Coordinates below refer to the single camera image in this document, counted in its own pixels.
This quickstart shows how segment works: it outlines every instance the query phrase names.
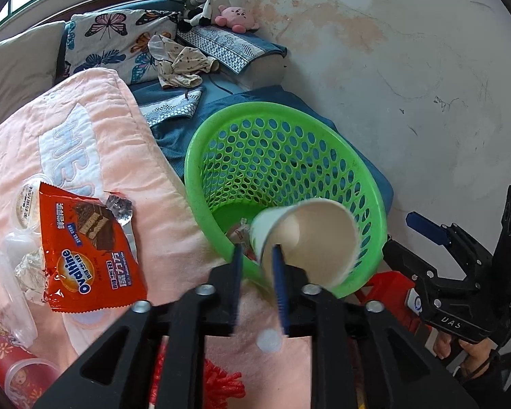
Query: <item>pink blanket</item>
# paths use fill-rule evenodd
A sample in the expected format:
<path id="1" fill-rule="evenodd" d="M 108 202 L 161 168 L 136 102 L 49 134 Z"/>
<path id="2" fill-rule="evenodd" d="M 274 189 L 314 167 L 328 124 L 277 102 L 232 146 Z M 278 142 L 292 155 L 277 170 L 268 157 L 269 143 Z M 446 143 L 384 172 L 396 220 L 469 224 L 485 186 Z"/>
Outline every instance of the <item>pink blanket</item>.
<path id="1" fill-rule="evenodd" d="M 0 125 L 0 244 L 11 229 L 9 203 L 20 183 L 41 172 L 69 190 L 95 196 L 117 191 L 133 200 L 138 262 L 154 304 L 178 299 L 223 263 L 197 226 L 183 184 L 115 71 L 76 74 Z M 0 308 L 3 303 L 0 294 Z M 38 328 L 31 350 L 66 369 L 77 354 L 61 314 L 47 306 L 30 304 L 30 309 Z M 256 345 L 263 329 L 277 327 L 273 307 L 246 284 L 235 335 L 207 340 L 211 361 L 243 374 L 247 395 L 230 401 L 230 407 L 310 406 L 308 340 L 284 339 L 276 353 Z"/>

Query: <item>ovaltine logo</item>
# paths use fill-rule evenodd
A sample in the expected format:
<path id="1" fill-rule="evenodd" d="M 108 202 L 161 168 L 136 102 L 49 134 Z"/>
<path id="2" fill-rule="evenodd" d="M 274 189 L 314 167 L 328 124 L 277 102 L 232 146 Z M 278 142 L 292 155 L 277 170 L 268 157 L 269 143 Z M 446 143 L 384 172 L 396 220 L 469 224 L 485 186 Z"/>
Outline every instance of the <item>ovaltine logo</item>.
<path id="1" fill-rule="evenodd" d="M 93 264 L 82 254 L 64 249 L 57 263 L 60 281 L 70 292 L 88 294 L 95 275 Z"/>

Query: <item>red stool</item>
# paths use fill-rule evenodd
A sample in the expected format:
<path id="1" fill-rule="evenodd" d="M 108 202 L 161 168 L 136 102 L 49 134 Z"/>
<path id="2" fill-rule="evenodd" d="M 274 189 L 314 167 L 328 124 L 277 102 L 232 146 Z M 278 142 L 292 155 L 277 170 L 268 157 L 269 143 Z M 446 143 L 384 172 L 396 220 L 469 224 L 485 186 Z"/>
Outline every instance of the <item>red stool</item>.
<path id="1" fill-rule="evenodd" d="M 405 299 L 409 290 L 415 286 L 409 278 L 400 272 L 391 270 L 372 276 L 371 280 L 365 285 L 365 287 L 368 286 L 372 286 L 372 289 L 367 295 L 361 289 L 354 292 L 361 304 L 371 300 L 379 300 L 409 332 L 417 333 L 421 321 L 405 305 Z"/>

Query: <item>orange snack wrapper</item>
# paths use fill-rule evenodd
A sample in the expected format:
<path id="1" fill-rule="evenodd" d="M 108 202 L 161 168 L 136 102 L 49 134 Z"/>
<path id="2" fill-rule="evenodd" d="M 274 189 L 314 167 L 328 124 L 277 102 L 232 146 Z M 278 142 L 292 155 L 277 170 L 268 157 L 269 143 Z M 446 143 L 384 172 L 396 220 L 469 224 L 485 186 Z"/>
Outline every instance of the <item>orange snack wrapper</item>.
<path id="1" fill-rule="evenodd" d="M 146 299 L 125 233 L 98 199 L 42 183 L 40 225 L 52 310 L 82 313 Z"/>

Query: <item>bolt head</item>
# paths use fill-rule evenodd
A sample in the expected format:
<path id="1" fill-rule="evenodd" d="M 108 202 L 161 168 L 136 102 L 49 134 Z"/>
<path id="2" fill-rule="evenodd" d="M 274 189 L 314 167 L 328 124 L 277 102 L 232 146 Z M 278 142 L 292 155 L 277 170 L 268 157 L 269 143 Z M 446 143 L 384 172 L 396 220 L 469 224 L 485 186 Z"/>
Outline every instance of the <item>bolt head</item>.
<path id="1" fill-rule="evenodd" d="M 137 314 L 145 314 L 151 309 L 151 303 L 147 302 L 146 300 L 140 300 L 133 303 L 131 309 Z"/>
<path id="2" fill-rule="evenodd" d="M 322 291 L 322 288 L 318 285 L 308 284 L 304 285 L 301 290 L 305 295 L 318 295 Z"/>
<path id="3" fill-rule="evenodd" d="M 213 295 L 214 292 L 216 292 L 216 288 L 212 285 L 199 285 L 195 289 L 195 293 L 197 295 L 203 295 L 203 296 Z"/>
<path id="4" fill-rule="evenodd" d="M 377 300 L 371 300 L 366 303 L 365 308 L 371 313 L 378 314 L 384 310 L 384 305 Z"/>

